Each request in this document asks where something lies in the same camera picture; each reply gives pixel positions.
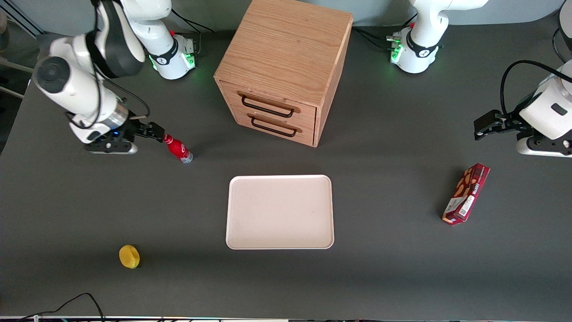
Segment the dark gray tabletop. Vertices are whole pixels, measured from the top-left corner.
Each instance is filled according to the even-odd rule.
[[[231,35],[205,37],[181,80],[150,65],[118,80],[191,148],[188,165],[145,139],[132,156],[85,152],[31,86],[0,157],[1,314],[91,292],[122,316],[572,320],[571,161],[519,155],[512,134],[472,137],[472,121],[499,107],[511,62],[559,66],[555,28],[552,18],[452,26],[419,75],[353,33],[318,148],[235,124],[212,78]],[[545,76],[516,68],[508,105]],[[469,221],[451,227],[440,215],[477,162],[490,176]],[[229,181],[274,174],[332,179],[333,247],[227,248]],[[124,244],[138,246],[142,268],[121,266]],[[87,299],[61,313],[96,314]]]

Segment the cable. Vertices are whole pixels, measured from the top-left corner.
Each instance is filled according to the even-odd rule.
[[[171,9],[171,11],[172,11],[177,17],[183,19],[183,20],[186,21],[187,23],[192,23],[192,24],[197,25],[197,26],[199,26],[199,27],[203,27],[204,29],[209,30],[209,31],[212,32],[212,33],[215,32],[215,31],[212,30],[211,28],[206,27],[206,26],[203,26],[203,25],[201,25],[201,24],[198,23],[198,22],[195,22],[195,21],[192,21],[192,20],[188,20],[187,18],[184,18],[184,17],[181,16],[179,13],[177,13],[174,9]]]
[[[362,30],[361,30],[361,29],[358,29],[358,28],[352,28],[352,29],[353,29],[355,32],[357,32],[358,34],[362,35],[362,37],[364,37],[364,38],[365,38],[369,43],[371,43],[373,46],[376,46],[377,48],[381,48],[381,49],[386,49],[385,47],[383,47],[383,46],[381,46],[381,45],[379,45],[379,44],[376,44],[375,41],[369,39],[366,33],[362,33]]]
[[[505,117],[507,117],[509,115],[509,113],[506,111],[506,106],[505,106],[505,82],[506,82],[506,77],[509,75],[510,70],[518,65],[518,64],[529,64],[529,65],[534,65],[537,67],[540,67],[560,78],[562,78],[563,80],[572,83],[572,77],[567,76],[559,71],[557,71],[554,68],[551,68],[549,66],[546,66],[545,64],[541,64],[540,62],[537,61],[533,61],[533,60],[518,60],[516,62],[513,62],[512,64],[510,64],[510,66],[505,70],[505,73],[502,76],[502,79],[500,80],[500,108],[503,112],[503,114],[505,115]],[[514,124],[512,122],[508,122],[509,126],[511,128],[515,128]]]
[[[179,14],[175,13],[175,15],[177,15],[178,17],[180,17],[184,22],[186,22],[187,25],[191,26],[196,32],[198,32],[198,49],[197,49],[197,55],[201,53],[201,48],[202,48],[202,32],[200,30],[198,30],[195,26],[193,26],[190,23],[190,20],[187,20],[183,17],[181,17]]]
[[[99,71],[97,72],[101,77],[103,77],[105,79],[106,82],[108,82],[109,84],[112,84],[115,88],[127,93],[128,95],[130,95],[131,97],[133,97],[134,99],[138,100],[139,102],[141,102],[141,104],[145,107],[145,109],[147,110],[147,112],[144,115],[137,115],[137,116],[132,116],[130,117],[130,119],[132,120],[137,120],[137,119],[144,119],[146,117],[149,117],[149,115],[151,115],[151,107],[149,107],[149,104],[147,104],[147,102],[143,101],[142,98],[140,98],[139,96],[133,94],[132,92],[129,92],[127,89],[117,85],[116,83],[114,83],[112,80],[110,80],[109,78],[107,78],[105,75],[103,75],[102,73],[100,73]]]
[[[367,31],[365,31],[365,30],[363,30],[363,29],[361,29],[361,28],[352,27],[352,29],[355,30],[355,31],[357,31],[357,32],[359,32],[359,33],[366,34],[366,35],[370,36],[371,38],[380,39],[380,40],[385,40],[385,38],[379,37],[379,36],[377,36],[377,35],[374,35],[374,34],[372,34],[372,33],[370,33],[370,32],[367,32]]]
[[[415,18],[415,17],[417,17],[417,14],[414,14],[413,17],[409,18],[408,21],[404,22],[404,23],[401,25],[401,29],[405,28],[405,26],[407,26],[407,24],[410,23],[410,22],[413,20],[413,18]]]
[[[98,24],[98,17],[99,15],[97,14],[97,7],[94,8],[94,12],[96,15],[94,24],[93,24],[93,30],[97,30],[97,24]],[[97,87],[97,112],[96,112],[96,118],[93,120],[93,122],[90,124],[90,126],[85,126],[83,124],[77,124],[74,120],[72,120],[72,117],[70,116],[70,112],[65,112],[65,116],[67,117],[67,120],[72,123],[74,126],[76,126],[77,128],[80,129],[88,129],[91,128],[92,126],[94,126],[97,122],[97,119],[100,116],[101,113],[101,87],[100,87],[100,81],[97,79],[97,69],[96,69],[96,64],[93,62],[93,59],[91,57],[90,54],[90,60],[92,61],[92,68],[93,68],[93,76],[96,80],[96,87]]]
[[[95,300],[95,298],[93,297],[93,295],[91,295],[90,293],[81,293],[80,295],[74,297],[73,299],[68,300],[66,303],[63,303],[63,304],[62,304],[59,308],[57,308],[55,311],[43,311],[43,312],[38,312],[38,313],[30,314],[30,315],[28,315],[28,316],[25,316],[25,317],[23,317],[23,318],[21,318],[21,319],[16,320],[16,322],[21,322],[21,321],[27,320],[27,319],[29,319],[29,318],[35,316],[35,315],[44,315],[44,314],[56,313],[56,312],[58,312],[59,310],[61,310],[64,306],[68,305],[70,302],[74,301],[75,299],[77,299],[77,298],[79,298],[79,297],[81,297],[81,296],[83,296],[83,295],[87,295],[87,296],[89,296],[89,297],[91,298],[91,300],[93,301],[93,304],[96,305],[97,312],[99,313],[101,320],[103,321],[103,320],[105,319],[104,314],[103,314],[103,311],[101,310],[100,305],[97,303],[97,301]]]
[[[560,58],[560,60],[563,63],[566,63],[567,60],[565,60],[564,57],[562,56],[562,54],[560,54],[560,52],[558,52],[558,48],[556,47],[556,35],[558,34],[559,31],[560,31],[560,28],[556,28],[556,31],[552,35],[552,49],[554,49],[556,56],[558,56],[558,58]]]

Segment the wall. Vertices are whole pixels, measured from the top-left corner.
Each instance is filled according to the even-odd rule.
[[[11,0],[45,31],[75,35],[93,27],[93,7],[89,0]],[[351,12],[355,25],[398,25],[413,9],[406,0],[303,0]],[[480,9],[448,11],[452,25],[479,25],[534,21],[557,10],[563,0],[489,0]],[[215,30],[236,29],[250,0],[173,0],[173,8],[187,19]],[[190,28],[171,14],[164,19],[178,32]]]

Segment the wooden cabinet top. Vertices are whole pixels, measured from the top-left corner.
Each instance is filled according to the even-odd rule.
[[[253,0],[214,77],[321,106],[352,22],[350,13],[296,0]]]

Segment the red bottle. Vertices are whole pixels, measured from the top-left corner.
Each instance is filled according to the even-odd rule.
[[[189,149],[179,140],[174,139],[172,136],[165,134],[163,136],[163,142],[167,144],[169,151],[176,156],[181,162],[189,163],[193,160],[193,154],[190,153]]]

